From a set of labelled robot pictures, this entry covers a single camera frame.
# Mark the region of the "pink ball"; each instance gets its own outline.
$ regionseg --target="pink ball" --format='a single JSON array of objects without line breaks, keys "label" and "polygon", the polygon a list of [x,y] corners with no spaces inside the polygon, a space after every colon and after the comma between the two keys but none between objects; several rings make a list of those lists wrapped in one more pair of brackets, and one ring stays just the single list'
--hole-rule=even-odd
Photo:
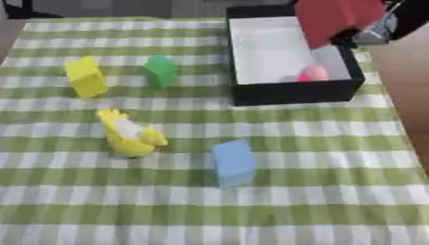
[{"label": "pink ball", "polygon": [[321,65],[310,65],[298,74],[297,81],[329,80],[327,69]]}]

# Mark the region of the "yellow cube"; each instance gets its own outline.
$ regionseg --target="yellow cube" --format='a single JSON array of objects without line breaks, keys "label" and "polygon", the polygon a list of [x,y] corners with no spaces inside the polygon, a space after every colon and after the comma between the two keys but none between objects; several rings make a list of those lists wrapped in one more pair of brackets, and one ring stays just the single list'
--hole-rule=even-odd
[{"label": "yellow cube", "polygon": [[68,61],[64,67],[70,83],[82,99],[90,99],[107,92],[102,72],[92,56]]}]

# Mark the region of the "checkered tablecloth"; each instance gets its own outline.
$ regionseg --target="checkered tablecloth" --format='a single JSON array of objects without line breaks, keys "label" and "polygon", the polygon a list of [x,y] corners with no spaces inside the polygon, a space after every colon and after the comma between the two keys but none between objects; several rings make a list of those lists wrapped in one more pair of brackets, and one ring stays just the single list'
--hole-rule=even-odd
[{"label": "checkered tablecloth", "polygon": [[[429,244],[428,182],[367,52],[350,102],[238,108],[226,47],[220,20],[27,24],[0,69],[0,244]],[[140,68],[155,54],[180,71],[166,90]],[[62,65],[87,55],[111,88],[79,100]],[[111,153],[102,107],[170,145]],[[255,181],[219,189],[209,149],[241,138]]]}]

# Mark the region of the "cube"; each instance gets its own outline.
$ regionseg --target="cube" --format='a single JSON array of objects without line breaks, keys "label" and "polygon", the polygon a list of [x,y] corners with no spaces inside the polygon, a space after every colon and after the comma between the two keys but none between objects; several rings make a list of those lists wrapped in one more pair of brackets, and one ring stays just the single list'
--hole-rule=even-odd
[{"label": "cube", "polygon": [[174,63],[161,55],[151,57],[144,65],[144,71],[150,82],[167,88],[177,78]]},{"label": "cube", "polygon": [[342,31],[364,30],[385,13],[380,0],[300,0],[295,11],[311,49],[329,44]]},{"label": "cube", "polygon": [[215,145],[215,174],[221,188],[249,184],[255,176],[255,160],[246,140]]},{"label": "cube", "polygon": [[90,99],[107,92],[102,72],[91,56],[68,61],[64,65],[67,77],[79,97]]}]

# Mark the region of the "gray floor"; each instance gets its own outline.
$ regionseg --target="gray floor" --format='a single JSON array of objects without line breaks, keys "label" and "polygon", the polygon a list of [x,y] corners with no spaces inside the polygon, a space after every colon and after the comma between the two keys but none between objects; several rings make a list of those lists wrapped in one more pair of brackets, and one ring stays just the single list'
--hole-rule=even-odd
[{"label": "gray floor", "polygon": [[[22,0],[7,0],[20,5]],[[34,9],[70,17],[78,16],[154,16],[221,17],[231,6],[281,4],[291,0],[34,0]],[[0,21],[0,62],[22,29],[23,20]]]},{"label": "gray floor", "polygon": [[8,54],[24,24],[23,20],[0,20],[0,63]]}]

